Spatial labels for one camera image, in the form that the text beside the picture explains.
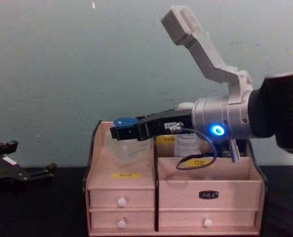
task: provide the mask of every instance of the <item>white bottle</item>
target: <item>white bottle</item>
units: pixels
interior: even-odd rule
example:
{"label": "white bottle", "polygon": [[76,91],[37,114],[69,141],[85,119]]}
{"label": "white bottle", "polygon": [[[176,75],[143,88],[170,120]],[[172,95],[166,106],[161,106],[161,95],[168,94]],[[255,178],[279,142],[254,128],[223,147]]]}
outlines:
{"label": "white bottle", "polygon": [[[181,103],[177,110],[189,110],[193,106],[194,103]],[[174,143],[174,156],[186,157],[201,154],[199,150],[200,141],[196,133],[177,134]]]}

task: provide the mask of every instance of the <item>blue bottle cap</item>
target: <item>blue bottle cap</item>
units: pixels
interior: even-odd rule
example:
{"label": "blue bottle cap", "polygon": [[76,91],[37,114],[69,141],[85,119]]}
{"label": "blue bottle cap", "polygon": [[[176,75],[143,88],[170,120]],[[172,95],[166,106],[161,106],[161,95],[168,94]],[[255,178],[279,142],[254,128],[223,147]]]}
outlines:
{"label": "blue bottle cap", "polygon": [[132,126],[139,122],[140,120],[135,117],[124,117],[124,118],[117,118],[113,121],[113,125],[115,127],[125,127],[125,126]]}

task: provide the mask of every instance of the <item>gray wall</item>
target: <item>gray wall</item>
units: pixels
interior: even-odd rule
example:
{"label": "gray wall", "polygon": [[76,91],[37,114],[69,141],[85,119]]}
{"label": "gray wall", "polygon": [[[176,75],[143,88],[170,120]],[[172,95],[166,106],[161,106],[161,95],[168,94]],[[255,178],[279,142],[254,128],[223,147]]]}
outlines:
{"label": "gray wall", "polygon": [[[0,140],[26,166],[85,165],[99,119],[137,116],[226,93],[204,79],[160,20],[192,7],[226,63],[255,88],[293,67],[293,1],[0,0]],[[293,164],[274,139],[253,142],[260,164]]]}

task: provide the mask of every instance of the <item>blue led light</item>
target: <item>blue led light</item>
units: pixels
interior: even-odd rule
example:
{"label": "blue led light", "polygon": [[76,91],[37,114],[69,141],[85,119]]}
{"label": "blue led light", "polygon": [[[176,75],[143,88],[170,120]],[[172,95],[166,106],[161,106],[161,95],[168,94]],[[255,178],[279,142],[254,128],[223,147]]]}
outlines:
{"label": "blue led light", "polygon": [[214,135],[217,135],[217,136],[224,135],[224,128],[219,125],[212,126],[211,131],[213,132]]}

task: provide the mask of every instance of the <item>drawer knob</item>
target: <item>drawer knob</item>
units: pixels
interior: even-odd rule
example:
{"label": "drawer knob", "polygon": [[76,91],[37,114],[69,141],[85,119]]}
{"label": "drawer knob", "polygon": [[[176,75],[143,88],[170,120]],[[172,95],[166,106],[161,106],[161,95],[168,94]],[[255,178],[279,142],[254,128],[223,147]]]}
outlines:
{"label": "drawer knob", "polygon": [[212,220],[210,219],[206,219],[204,222],[204,226],[205,227],[211,227],[213,225]]}
{"label": "drawer knob", "polygon": [[118,204],[118,206],[124,207],[124,206],[127,205],[127,201],[126,201],[126,199],[124,199],[124,198],[119,198],[119,199],[117,200],[117,204]]}
{"label": "drawer knob", "polygon": [[118,226],[119,229],[124,229],[124,228],[127,227],[127,224],[126,224],[124,219],[121,219],[120,221],[118,221],[117,226]]}

